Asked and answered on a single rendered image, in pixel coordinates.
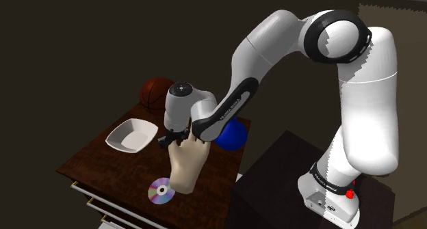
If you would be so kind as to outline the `beige hand figure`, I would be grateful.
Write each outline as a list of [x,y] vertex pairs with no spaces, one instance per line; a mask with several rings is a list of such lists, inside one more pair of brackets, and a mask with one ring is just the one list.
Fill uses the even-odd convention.
[[171,164],[169,183],[172,189],[182,194],[193,192],[210,148],[211,142],[197,139],[192,133],[180,144],[173,141],[168,146]]

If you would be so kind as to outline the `white square bowl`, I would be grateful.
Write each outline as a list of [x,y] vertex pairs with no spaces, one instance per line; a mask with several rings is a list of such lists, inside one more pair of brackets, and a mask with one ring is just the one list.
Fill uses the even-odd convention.
[[105,143],[121,152],[138,153],[147,147],[158,132],[152,122],[130,118],[118,125],[105,139]]

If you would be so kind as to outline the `brown basketball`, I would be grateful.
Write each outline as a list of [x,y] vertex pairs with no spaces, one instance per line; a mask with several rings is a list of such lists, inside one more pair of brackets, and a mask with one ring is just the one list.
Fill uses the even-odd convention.
[[145,82],[139,95],[143,108],[151,115],[163,117],[166,95],[173,84],[174,81],[165,77],[153,77]]

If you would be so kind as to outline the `shiny compact disc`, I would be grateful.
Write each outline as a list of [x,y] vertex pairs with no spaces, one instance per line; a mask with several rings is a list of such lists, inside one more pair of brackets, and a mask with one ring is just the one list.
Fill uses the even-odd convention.
[[158,178],[149,186],[147,195],[153,204],[165,204],[175,195],[175,190],[170,187],[169,178]]

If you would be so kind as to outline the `blue round vase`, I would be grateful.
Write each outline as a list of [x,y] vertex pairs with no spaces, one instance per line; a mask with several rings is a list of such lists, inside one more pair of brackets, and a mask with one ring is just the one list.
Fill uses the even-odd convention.
[[246,127],[234,117],[214,141],[221,149],[234,151],[239,150],[246,143],[247,138]]

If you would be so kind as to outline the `dark wooden chest of drawers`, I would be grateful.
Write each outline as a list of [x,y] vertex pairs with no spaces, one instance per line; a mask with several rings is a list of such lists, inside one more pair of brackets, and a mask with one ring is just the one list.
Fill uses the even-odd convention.
[[169,202],[156,205],[148,198],[148,188],[154,180],[169,177],[168,151],[161,149],[156,140],[138,153],[120,152],[105,142],[129,118],[156,124],[157,137],[165,134],[163,118],[149,114],[137,104],[57,172],[87,189],[96,201],[105,199],[168,229],[223,229],[244,150],[226,151],[211,144],[193,193],[177,193]]

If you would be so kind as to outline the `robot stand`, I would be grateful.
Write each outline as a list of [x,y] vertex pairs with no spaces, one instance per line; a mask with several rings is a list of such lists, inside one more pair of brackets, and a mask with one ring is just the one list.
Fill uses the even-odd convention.
[[[340,229],[309,210],[298,178],[323,151],[284,132],[234,184],[224,229]],[[395,195],[376,179],[355,180],[361,217],[355,229],[392,229]]]

